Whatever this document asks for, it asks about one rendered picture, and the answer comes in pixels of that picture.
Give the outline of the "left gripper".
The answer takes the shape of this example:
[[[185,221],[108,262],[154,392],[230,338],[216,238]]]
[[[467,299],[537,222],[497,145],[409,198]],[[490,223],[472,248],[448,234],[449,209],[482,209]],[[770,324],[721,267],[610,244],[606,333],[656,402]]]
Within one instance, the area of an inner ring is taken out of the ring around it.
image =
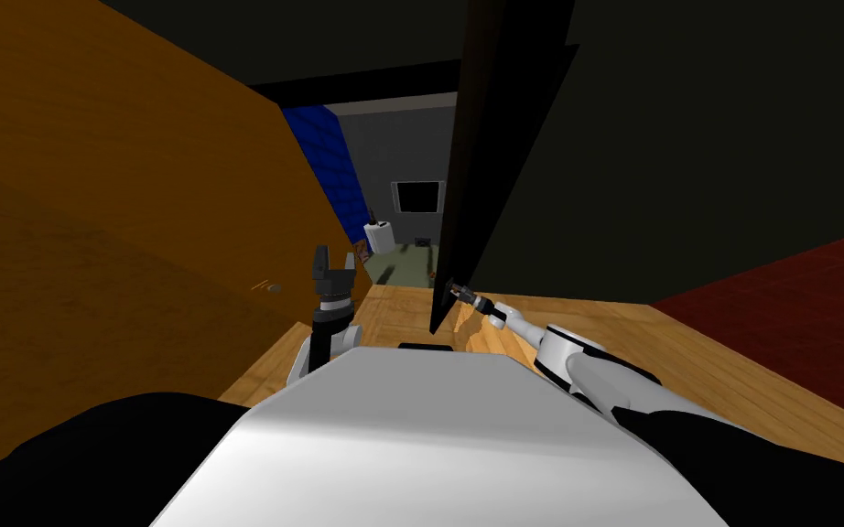
[[[335,302],[352,296],[356,276],[355,253],[347,253],[344,269],[329,269],[330,251],[327,245],[316,247],[312,279],[321,302]]]

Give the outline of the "black door leaf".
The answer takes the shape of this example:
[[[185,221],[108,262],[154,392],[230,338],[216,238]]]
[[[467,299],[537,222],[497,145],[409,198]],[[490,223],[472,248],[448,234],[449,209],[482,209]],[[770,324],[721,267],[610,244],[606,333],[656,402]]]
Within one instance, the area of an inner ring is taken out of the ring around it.
[[[575,48],[577,0],[469,0],[428,330],[469,285]]]

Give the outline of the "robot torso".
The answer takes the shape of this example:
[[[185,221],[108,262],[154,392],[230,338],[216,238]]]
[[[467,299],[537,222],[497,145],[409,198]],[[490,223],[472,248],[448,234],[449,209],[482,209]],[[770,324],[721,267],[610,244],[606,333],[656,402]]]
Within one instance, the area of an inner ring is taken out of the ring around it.
[[[151,527],[727,527],[653,450],[495,354],[356,348],[249,410]]]

